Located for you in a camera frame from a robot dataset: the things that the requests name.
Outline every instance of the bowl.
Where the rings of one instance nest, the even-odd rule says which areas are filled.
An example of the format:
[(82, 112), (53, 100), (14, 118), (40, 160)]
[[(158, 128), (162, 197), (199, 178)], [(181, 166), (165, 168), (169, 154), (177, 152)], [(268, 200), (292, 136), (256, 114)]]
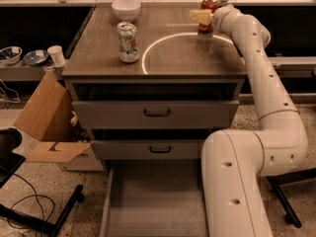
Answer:
[(22, 49), (18, 46), (9, 46), (0, 50), (0, 62), (13, 65), (19, 62)]
[(32, 67), (41, 67), (47, 63), (49, 54), (46, 50), (35, 50), (28, 52), (23, 57), (23, 62)]
[(133, 22), (140, 13), (140, 2), (137, 0), (117, 0), (112, 3), (115, 15), (122, 21)]

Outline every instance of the cord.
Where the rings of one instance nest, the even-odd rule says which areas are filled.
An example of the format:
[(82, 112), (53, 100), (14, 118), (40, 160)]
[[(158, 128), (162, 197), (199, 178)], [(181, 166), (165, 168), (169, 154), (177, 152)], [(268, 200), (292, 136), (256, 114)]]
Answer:
[[(3, 170), (5, 170), (6, 172), (10, 173), (10, 171), (7, 170), (6, 168), (4, 168), (4, 167), (2, 167), (2, 166), (0, 166), (0, 168), (3, 169)], [(55, 209), (55, 202), (54, 202), (54, 200), (53, 200), (51, 197), (48, 197), (48, 196), (45, 196), (45, 195), (38, 195), (36, 189), (34, 188), (34, 186), (33, 186), (30, 182), (28, 182), (25, 178), (21, 177), (21, 176), (18, 175), (18, 174), (13, 173), (13, 175), (16, 176), (16, 177), (18, 177), (18, 178), (20, 178), (20, 179), (23, 180), (24, 182), (26, 182), (26, 183), (32, 188), (32, 190), (34, 191), (35, 194), (34, 194), (34, 195), (27, 196), (27, 197), (24, 197), (24, 198), (21, 198), (20, 200), (16, 201), (16, 202), (11, 206), (10, 209), (13, 209), (14, 206), (16, 206), (18, 203), (20, 203), (21, 201), (23, 201), (23, 200), (25, 200), (25, 199), (35, 197), (35, 198), (36, 198), (36, 201), (37, 201), (37, 203), (38, 203), (38, 205), (39, 205), (39, 207), (40, 207), (42, 220), (44, 220), (45, 223), (47, 223), (48, 220), (50, 219), (50, 217), (52, 216), (52, 214), (53, 214), (53, 212), (54, 212), (54, 209)], [(51, 202), (51, 204), (52, 204), (52, 210), (51, 210), (51, 212), (50, 212), (50, 214), (49, 214), (49, 216), (48, 216), (47, 219), (44, 219), (43, 207), (42, 207), (42, 205), (41, 205), (41, 203), (40, 203), (40, 201), (39, 201), (39, 198), (47, 198), (47, 199)], [(7, 218), (7, 222), (8, 222), (8, 224), (9, 224), (12, 228), (15, 228), (15, 229), (20, 229), (20, 230), (21, 230), (21, 229), (29, 229), (29, 228), (17, 227), (17, 226), (12, 225), (12, 223), (10, 222), (10, 219), (9, 219), (9, 218)]]
[(4, 86), (8, 91), (12, 91), (12, 92), (14, 92), (15, 94), (17, 94), (17, 98), (18, 98), (18, 101), (11, 101), (11, 100), (6, 100), (6, 99), (5, 99), (5, 102), (7, 102), (7, 103), (19, 104), (19, 103), (21, 102), (19, 93), (18, 93), (17, 91), (15, 91), (15, 90), (12, 90), (12, 89), (8, 88), (8, 87), (6, 86), (6, 84), (4, 83), (4, 81), (3, 81), (1, 78), (0, 78), (0, 81), (2, 82), (3, 86)]

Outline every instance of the gray countertop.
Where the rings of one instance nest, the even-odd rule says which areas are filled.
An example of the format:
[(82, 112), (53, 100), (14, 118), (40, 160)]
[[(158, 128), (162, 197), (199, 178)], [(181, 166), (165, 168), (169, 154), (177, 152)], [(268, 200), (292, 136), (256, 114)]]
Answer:
[(62, 76), (107, 78), (241, 78), (246, 70), (226, 36), (198, 32), (189, 11), (198, 3), (142, 3), (137, 27), (140, 57), (119, 58), (117, 25), (111, 4), (95, 9)]

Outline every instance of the white cup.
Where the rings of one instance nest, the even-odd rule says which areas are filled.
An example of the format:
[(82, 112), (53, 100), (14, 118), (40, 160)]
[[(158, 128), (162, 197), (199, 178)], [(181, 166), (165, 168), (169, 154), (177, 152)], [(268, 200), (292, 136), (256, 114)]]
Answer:
[(51, 46), (47, 52), (49, 53), (56, 67), (62, 67), (65, 64), (65, 58), (60, 45)]

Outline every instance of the speckled floor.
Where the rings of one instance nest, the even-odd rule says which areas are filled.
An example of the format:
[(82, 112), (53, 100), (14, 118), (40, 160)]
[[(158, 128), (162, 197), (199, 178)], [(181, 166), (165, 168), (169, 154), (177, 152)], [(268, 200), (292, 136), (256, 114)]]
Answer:
[[(316, 141), (314, 138), (316, 105), (297, 105), (297, 108), (305, 124), (310, 145), (309, 153), (302, 162), (300, 169), (312, 168), (316, 166)], [(20, 111), (13, 108), (0, 110), (0, 128), (12, 125)], [(240, 106), (232, 128), (257, 129), (258, 122), (254, 106)], [(37, 141), (24, 133), (23, 138), (23, 144), (15, 152), (27, 155), (35, 147)], [(17, 174), (27, 179), (35, 187), (38, 194), (49, 196), (54, 200), (55, 211), (49, 219), (50, 222), (55, 222), (57, 215), (68, 201), (76, 185), (83, 185), (85, 200), (76, 203), (59, 236), (99, 236), (108, 181), (104, 173), (66, 172), (60, 171), (55, 164), (24, 163)], [(316, 180), (282, 186), (285, 195), (302, 222), (302, 227), (299, 229), (284, 221), (284, 211), (275, 195), (270, 192), (270, 186), (266, 179), (260, 179), (260, 184), (275, 236), (314, 236), (316, 232)], [(19, 199), (32, 194), (32, 189), (25, 182), (17, 177), (12, 177), (0, 190), (0, 202), (10, 207)], [(52, 208), (51, 204), (44, 198), (41, 198), (40, 202), (42, 202), (45, 216), (48, 216)], [(40, 208), (33, 198), (19, 203), (15, 208), (36, 217), (41, 217)], [(39, 233), (30, 230), (16, 230), (10, 227), (5, 219), (0, 218), (0, 237), (14, 237), (16, 236), (15, 231), (23, 232), (26, 236), (40, 236)]]

